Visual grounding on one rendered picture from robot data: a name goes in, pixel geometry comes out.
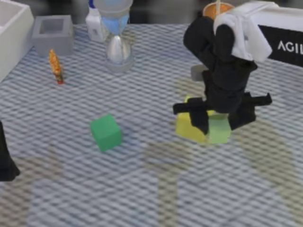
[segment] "yellow cube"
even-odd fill
[[[187,103],[189,98],[187,96],[184,102]],[[214,114],[214,111],[207,111],[207,114],[210,116]],[[191,125],[189,113],[179,113],[177,115],[176,134],[197,143],[207,141],[207,137],[198,128]]]

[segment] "light green cube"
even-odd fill
[[[96,144],[102,152],[122,143],[121,129],[110,114],[91,122],[90,129]]]
[[[228,142],[232,130],[229,125],[228,117],[225,114],[210,116],[209,123],[209,141],[212,144],[223,144]]]

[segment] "dark background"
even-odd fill
[[[34,16],[67,15],[84,23],[88,0],[16,0],[29,5]],[[215,0],[134,0],[131,23],[189,23],[199,9]],[[248,0],[226,0],[235,6]],[[303,0],[275,0],[280,6],[303,9]]]

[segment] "white bottle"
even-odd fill
[[[87,30],[92,41],[104,42],[109,31],[101,20],[101,15],[98,9],[95,8],[93,0],[89,0],[89,14],[86,19]]]

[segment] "orange bowl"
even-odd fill
[[[229,11],[232,8],[234,8],[233,5],[222,2],[220,4],[220,13]],[[203,16],[210,17],[211,19],[214,20],[216,18],[216,13],[217,13],[216,3],[210,3],[207,6],[205,6],[202,13],[203,13]]]

